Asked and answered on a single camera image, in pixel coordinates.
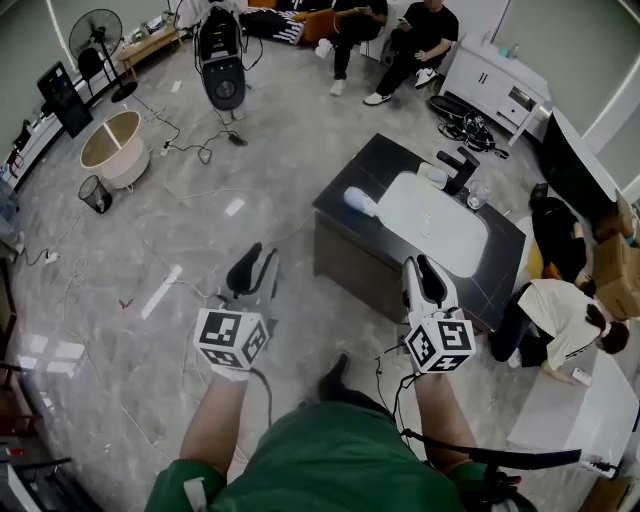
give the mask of trash bin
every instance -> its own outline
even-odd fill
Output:
[[[106,212],[113,199],[97,176],[89,176],[80,185],[78,197],[98,213]]]

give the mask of wall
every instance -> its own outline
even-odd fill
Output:
[[[583,135],[633,65],[640,24],[614,0],[511,0],[494,42],[520,45]]]
[[[620,189],[640,175],[638,141],[640,140],[640,107],[598,153],[598,160]]]
[[[125,34],[167,8],[166,0],[52,0],[63,37],[92,9],[111,9]],[[23,119],[33,119],[43,103],[36,82],[57,61],[69,62],[56,37],[45,0],[18,0],[0,16],[0,161],[20,134]]]
[[[69,65],[51,24],[44,0],[18,0],[0,16],[0,161],[44,103],[36,82],[57,61]]]

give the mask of black hair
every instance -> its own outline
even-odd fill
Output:
[[[602,333],[607,328],[607,320],[602,312],[593,304],[587,306],[587,322],[600,329]],[[602,348],[607,354],[617,354],[627,346],[629,329],[621,322],[611,322],[611,329],[602,337]]]

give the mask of cardboard box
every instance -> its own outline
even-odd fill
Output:
[[[608,240],[616,233],[620,233],[623,237],[627,238],[633,235],[633,219],[634,214],[631,206],[620,194],[620,191],[616,190],[616,206],[614,210],[602,217],[594,229],[596,240],[602,242]]]
[[[616,233],[595,248],[594,259],[598,299],[616,320],[640,316],[640,249]]]

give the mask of white cabinet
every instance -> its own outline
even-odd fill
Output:
[[[465,37],[442,85],[503,126],[517,140],[539,105],[551,97],[547,82],[518,60],[509,60],[474,35]]]

